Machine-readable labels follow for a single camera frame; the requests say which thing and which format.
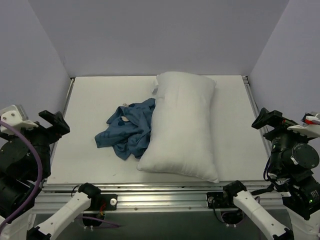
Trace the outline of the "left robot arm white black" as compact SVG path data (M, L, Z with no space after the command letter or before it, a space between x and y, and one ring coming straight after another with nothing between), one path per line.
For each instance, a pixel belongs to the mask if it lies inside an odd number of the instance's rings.
M43 127L12 105L0 114L0 238L55 240L81 212L95 210L101 190L91 183L79 186L73 197L48 220L29 228L29 215L51 175L51 145L70 132L61 112L38 114L51 124Z

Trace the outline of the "blue cartoon print pillowcase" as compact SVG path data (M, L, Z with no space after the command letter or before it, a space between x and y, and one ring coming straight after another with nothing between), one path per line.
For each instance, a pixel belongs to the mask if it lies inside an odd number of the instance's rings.
M150 143L155 107L154 98L118 106L106 121L107 129L94 137L97 148L112 147L124 161L131 155L140 159Z

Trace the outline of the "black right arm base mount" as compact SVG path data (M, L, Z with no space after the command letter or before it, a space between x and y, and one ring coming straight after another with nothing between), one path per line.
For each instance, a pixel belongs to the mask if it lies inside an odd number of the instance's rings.
M206 202L209 209L230 209L234 208L235 205L231 204L225 197L224 193L221 192L207 192Z

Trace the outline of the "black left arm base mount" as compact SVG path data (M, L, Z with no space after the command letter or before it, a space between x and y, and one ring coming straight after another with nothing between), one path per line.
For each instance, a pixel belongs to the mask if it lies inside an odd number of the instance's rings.
M117 194L101 194L98 200L100 211L115 211L118 204Z

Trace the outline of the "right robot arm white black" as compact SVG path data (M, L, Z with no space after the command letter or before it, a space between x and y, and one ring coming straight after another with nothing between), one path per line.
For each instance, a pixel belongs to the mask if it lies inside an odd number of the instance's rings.
M270 185L249 191L236 180L223 187L222 200L240 209L268 240L318 240L320 238L320 183L313 169L320 163L318 152L309 141L320 136L320 115L306 113L302 124L283 117L280 111L262 108L252 128L272 130L263 137L271 142L271 151L263 176ZM276 191L280 194L292 228L277 221L255 196Z

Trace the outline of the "white pillow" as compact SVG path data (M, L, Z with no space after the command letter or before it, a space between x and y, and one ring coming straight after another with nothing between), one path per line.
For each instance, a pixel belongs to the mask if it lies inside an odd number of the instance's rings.
M179 71L161 73L156 80L150 142L137 170L219 182L211 133L216 81Z

